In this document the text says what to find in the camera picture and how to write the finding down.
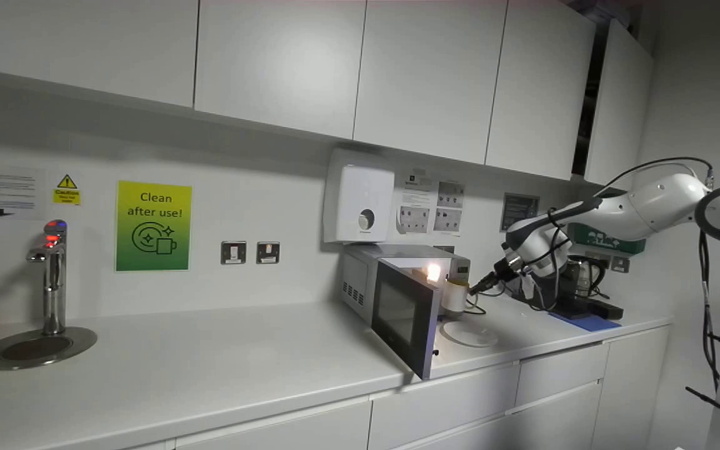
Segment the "sink faucet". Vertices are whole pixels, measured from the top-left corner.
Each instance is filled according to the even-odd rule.
[[[50,219],[44,227],[44,248],[31,251],[29,259],[44,262],[44,334],[62,334],[66,331],[66,219]]]
[[[44,327],[0,341],[0,371],[55,364],[96,344],[87,327],[66,327],[66,252],[69,224],[50,219],[44,227],[44,244],[29,259],[44,262]]]

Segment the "electronic device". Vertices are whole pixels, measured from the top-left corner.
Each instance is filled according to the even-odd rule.
[[[341,254],[339,298],[422,381],[434,371],[434,342],[450,252],[425,244],[349,244]]]

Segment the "yellow warning sign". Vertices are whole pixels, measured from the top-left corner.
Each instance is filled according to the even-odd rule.
[[[66,174],[55,188],[55,206],[80,206],[80,203],[84,192],[77,183],[70,174]]]

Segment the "green sign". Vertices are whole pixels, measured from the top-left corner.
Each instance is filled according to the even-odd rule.
[[[119,186],[115,269],[187,269],[191,188]]]
[[[595,251],[605,251],[605,252],[619,252],[619,254],[637,254],[646,251],[646,239],[616,239],[595,227],[589,227],[584,222],[571,222],[567,224],[567,238],[576,244],[589,244]]]

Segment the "tiled backsplash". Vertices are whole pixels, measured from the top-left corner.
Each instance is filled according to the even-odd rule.
[[[41,268],[25,262],[25,252],[49,218],[70,222],[70,319],[327,299],[341,244],[324,244],[320,211],[335,146],[327,137],[185,112],[0,87],[0,169],[39,173],[39,197],[46,203],[46,218],[0,218],[0,323],[39,316]],[[504,254],[506,192],[544,194],[540,208],[562,206],[572,194],[562,183],[387,154],[397,173],[419,168],[434,181],[466,186],[460,233],[392,231],[392,239],[456,244],[474,257],[474,279]],[[50,203],[62,174],[77,183],[80,208]],[[194,188],[191,269],[115,269],[119,181]],[[220,264],[224,239],[245,239],[249,264]],[[255,264],[255,244],[267,239],[284,244],[281,264]]]

